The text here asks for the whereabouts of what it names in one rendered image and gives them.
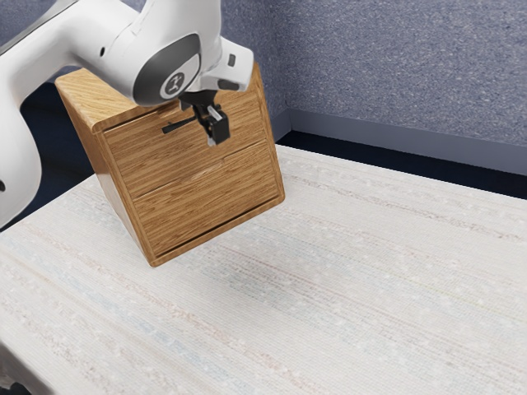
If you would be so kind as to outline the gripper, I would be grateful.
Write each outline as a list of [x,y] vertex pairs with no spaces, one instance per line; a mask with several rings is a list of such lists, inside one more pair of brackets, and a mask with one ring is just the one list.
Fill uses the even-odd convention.
[[220,105],[215,105],[217,91],[186,91],[179,96],[180,109],[193,107],[194,115],[207,134],[209,146],[221,144],[230,137],[229,119]]

